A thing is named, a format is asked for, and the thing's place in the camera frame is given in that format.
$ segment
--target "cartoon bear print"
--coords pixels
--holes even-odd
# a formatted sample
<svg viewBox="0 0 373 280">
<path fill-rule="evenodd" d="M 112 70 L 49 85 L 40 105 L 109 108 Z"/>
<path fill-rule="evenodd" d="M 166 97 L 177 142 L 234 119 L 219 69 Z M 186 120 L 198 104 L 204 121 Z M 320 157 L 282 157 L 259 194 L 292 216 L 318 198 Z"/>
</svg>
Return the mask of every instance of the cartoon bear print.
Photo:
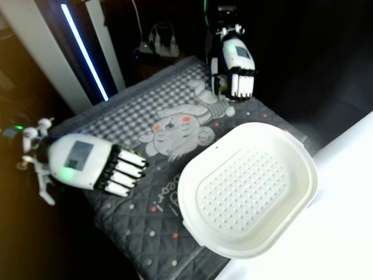
<svg viewBox="0 0 373 280">
<path fill-rule="evenodd" d="M 215 118 L 235 114 L 234 107 L 218 100 L 205 88 L 204 81 L 190 80 L 188 86 L 194 89 L 198 104 L 183 104 L 157 112 L 159 120 L 152 131 L 139 137 L 141 142 L 147 143 L 145 151 L 148 156 L 160 153 L 173 162 L 198 146 L 208 146 L 215 139 L 215 133 L 203 125 Z"/>
</svg>

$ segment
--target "blue led light strip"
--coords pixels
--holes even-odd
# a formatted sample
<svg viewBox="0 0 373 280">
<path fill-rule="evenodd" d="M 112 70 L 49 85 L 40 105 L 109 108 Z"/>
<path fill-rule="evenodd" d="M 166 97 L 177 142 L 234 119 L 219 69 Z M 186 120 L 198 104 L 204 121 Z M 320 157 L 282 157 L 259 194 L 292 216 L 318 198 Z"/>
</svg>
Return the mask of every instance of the blue led light strip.
<svg viewBox="0 0 373 280">
<path fill-rule="evenodd" d="M 66 4 L 61 4 L 61 8 L 62 8 L 62 11 L 64 12 L 66 20 L 68 21 L 68 23 L 70 25 L 72 33 L 74 34 L 75 40 L 78 43 L 79 48 L 80 48 L 80 50 L 81 50 L 81 52 L 82 52 L 82 54 L 83 54 L 83 56 L 84 56 L 84 58 L 85 58 L 85 60 L 87 62 L 87 65 L 88 65 L 89 69 L 91 70 L 93 78 L 96 81 L 98 88 L 100 89 L 100 92 L 101 92 L 104 100 L 105 101 L 109 100 L 109 98 L 107 97 L 107 94 L 105 92 L 105 89 L 104 89 L 104 87 L 103 87 L 103 85 L 102 85 L 102 83 L 100 81 L 100 78 L 98 77 L 97 72 L 96 72 L 96 70 L 95 70 L 95 68 L 94 68 L 94 66 L 92 64 L 92 61 L 89 58 L 88 52 L 86 50 L 86 47 L 83 44 L 82 38 L 80 38 L 79 32 L 78 32 L 78 30 L 77 30 L 77 28 L 75 26 L 75 23 L 74 23 L 74 21 L 73 21 L 73 19 L 71 17 L 69 8 L 67 7 Z"/>
</svg>

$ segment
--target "white table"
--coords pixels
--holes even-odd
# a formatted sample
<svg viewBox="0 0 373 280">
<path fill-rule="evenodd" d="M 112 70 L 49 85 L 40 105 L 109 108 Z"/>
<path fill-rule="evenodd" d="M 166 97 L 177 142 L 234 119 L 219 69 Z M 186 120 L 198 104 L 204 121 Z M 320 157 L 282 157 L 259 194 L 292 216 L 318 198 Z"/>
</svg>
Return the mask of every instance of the white table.
<svg viewBox="0 0 373 280">
<path fill-rule="evenodd" d="M 373 279 L 373 113 L 314 160 L 311 206 L 267 253 L 231 260 L 217 280 Z"/>
</svg>

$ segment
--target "gingham fabric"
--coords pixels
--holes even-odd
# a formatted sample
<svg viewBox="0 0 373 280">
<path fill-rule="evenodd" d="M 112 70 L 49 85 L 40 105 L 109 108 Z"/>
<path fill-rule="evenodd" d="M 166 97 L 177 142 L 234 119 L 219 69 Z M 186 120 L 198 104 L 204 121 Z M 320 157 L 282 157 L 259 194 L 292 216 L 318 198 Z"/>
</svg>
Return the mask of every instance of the gingham fabric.
<svg viewBox="0 0 373 280">
<path fill-rule="evenodd" d="M 84 132 L 136 148 L 147 157 L 146 177 L 127 198 L 101 191 L 85 191 L 95 221 L 145 279 L 214 279 L 228 259 L 200 247 L 182 224 L 178 209 L 177 183 L 185 165 L 206 147 L 199 146 L 170 164 L 158 153 L 147 156 L 139 137 L 159 120 L 157 111 L 180 104 L 198 104 L 191 79 L 209 83 L 207 66 L 195 57 L 155 74 L 55 127 L 52 133 Z M 255 98 L 235 104 L 235 114 L 204 124 L 218 140 L 237 125 L 250 121 L 269 123 L 292 133 L 312 154 L 312 141 Z"/>
</svg>

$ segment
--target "gray quilted mat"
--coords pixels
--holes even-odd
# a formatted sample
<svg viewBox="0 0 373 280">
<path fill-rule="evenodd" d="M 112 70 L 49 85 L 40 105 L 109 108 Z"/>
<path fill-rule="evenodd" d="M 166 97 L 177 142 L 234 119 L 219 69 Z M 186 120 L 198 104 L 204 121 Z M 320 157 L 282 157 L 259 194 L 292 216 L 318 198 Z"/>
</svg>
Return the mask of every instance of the gray quilted mat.
<svg viewBox="0 0 373 280">
<path fill-rule="evenodd" d="M 228 262 L 194 241 L 178 207 L 180 173 L 207 146 L 237 125 L 259 121 L 291 132 L 313 152 L 312 141 L 260 101 L 218 101 L 204 84 L 207 66 L 189 57 L 53 129 L 102 137 L 148 159 L 146 177 L 128 198 L 85 192 L 96 225 L 144 279 L 214 279 Z"/>
</svg>

